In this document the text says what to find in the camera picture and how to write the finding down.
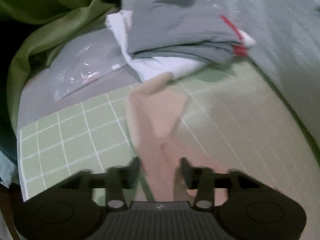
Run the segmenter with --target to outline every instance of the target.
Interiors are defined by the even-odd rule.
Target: green cutting mat
[[[319,203],[319,167],[290,112],[252,64],[207,68],[172,88],[191,99],[175,136],[217,162],[276,186],[302,203],[308,217],[316,216],[311,203]],[[20,130],[25,200],[79,170],[101,173],[135,156],[124,116],[124,98],[132,89],[99,95]],[[308,188],[305,181],[311,181]],[[126,194],[133,198],[135,192]],[[104,192],[96,191],[94,199],[103,205]],[[141,185],[135,199],[146,199]]]
[[[237,72],[247,71],[243,67]],[[210,108],[205,97],[212,85],[222,85],[238,75],[232,68],[223,72],[207,69],[190,78],[176,82],[171,87],[179,93],[193,95],[185,113],[188,117]],[[83,169],[95,173],[108,167],[126,165],[134,152],[130,147],[125,123],[124,98],[133,86],[90,98],[34,122],[20,130],[20,165],[25,187],[25,199],[29,199],[66,177]],[[184,129],[191,131],[187,123]],[[138,198],[144,199],[141,186]],[[96,190],[94,199],[103,204],[104,192]]]

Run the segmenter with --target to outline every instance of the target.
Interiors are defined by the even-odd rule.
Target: clear plastic bag
[[[108,29],[79,36],[68,42],[51,63],[56,77],[54,98],[58,101],[124,65],[121,49]]]

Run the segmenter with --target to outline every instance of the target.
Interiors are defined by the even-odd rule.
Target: folded gray shirt
[[[133,58],[185,57],[225,63],[241,42],[206,0],[136,0],[128,35]]]

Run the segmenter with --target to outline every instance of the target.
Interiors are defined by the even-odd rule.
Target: white towel
[[[121,10],[109,14],[106,26],[109,28],[121,47],[124,59],[139,75],[141,81],[149,80],[161,73],[171,72],[177,79],[191,74],[206,64],[197,60],[182,57],[153,57],[132,59],[127,53],[128,32],[131,27],[132,11]]]

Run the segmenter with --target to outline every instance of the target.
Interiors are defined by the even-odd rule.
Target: green blanket
[[[40,55],[43,58],[43,55],[57,53],[57,48],[60,48],[63,42],[114,8],[115,4],[110,1],[117,2],[116,0],[0,0],[0,16],[9,16],[28,24],[43,25],[24,41],[9,67],[7,104],[14,131],[17,130],[20,96],[30,72],[35,67],[33,63],[37,62],[36,56]]]

